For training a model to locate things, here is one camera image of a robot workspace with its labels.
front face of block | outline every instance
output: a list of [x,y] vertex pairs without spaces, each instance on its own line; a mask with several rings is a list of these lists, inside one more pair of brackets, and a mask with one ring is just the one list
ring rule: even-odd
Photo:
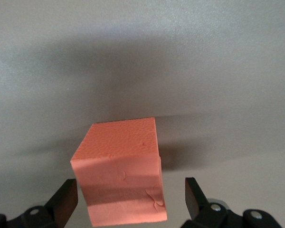
[[[102,124],[101,128],[91,127],[81,144],[83,147],[78,148],[71,160],[93,226],[166,220],[154,119],[99,124]],[[96,140],[102,140],[98,144],[91,142],[94,135],[99,136],[97,132],[107,132],[103,128],[106,124],[110,129],[106,134],[108,137],[97,137]],[[120,132],[114,126],[123,127],[123,136],[114,136]],[[119,146],[110,146],[111,143],[119,143]],[[89,157],[87,145],[106,151],[93,151]]]

black bracket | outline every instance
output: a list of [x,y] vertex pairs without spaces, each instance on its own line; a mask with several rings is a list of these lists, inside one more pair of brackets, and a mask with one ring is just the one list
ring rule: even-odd
[[0,228],[63,228],[78,203],[75,179],[68,179],[44,206],[35,206],[7,221],[0,214]]
[[181,228],[282,228],[267,212],[245,210],[239,216],[218,203],[209,203],[195,178],[186,178],[186,204],[192,220]]

metal bolt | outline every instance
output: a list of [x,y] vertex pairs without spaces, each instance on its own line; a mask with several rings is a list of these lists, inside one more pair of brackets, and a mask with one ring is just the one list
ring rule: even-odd
[[33,209],[30,211],[30,215],[36,215],[39,212],[39,209]]
[[211,208],[212,208],[212,210],[215,210],[215,211],[220,211],[221,210],[220,206],[217,205],[217,204],[212,204]]
[[255,210],[251,211],[250,214],[255,219],[262,219],[262,217],[263,217],[259,212],[255,211]]

textured foam surface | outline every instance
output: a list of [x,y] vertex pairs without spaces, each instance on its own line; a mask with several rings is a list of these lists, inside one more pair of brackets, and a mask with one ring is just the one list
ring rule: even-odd
[[93,124],[71,164],[93,226],[167,219],[154,118]]

pink cube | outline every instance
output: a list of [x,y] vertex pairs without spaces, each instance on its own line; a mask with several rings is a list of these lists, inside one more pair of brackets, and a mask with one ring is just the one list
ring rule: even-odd
[[71,165],[94,227],[167,220],[153,117],[93,124]]

